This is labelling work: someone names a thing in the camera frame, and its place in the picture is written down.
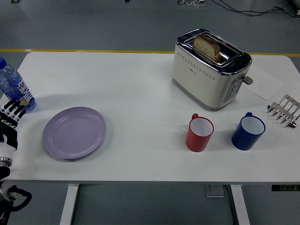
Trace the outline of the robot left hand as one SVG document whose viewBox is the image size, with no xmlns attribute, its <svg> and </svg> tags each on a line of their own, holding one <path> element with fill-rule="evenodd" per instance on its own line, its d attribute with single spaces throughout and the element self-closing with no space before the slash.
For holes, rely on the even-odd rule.
<svg viewBox="0 0 300 225">
<path fill-rule="evenodd" d="M 26 113 L 20 100 L 10 100 L 0 107 L 0 156 L 11 158 L 17 150 L 17 126 Z"/>
</svg>

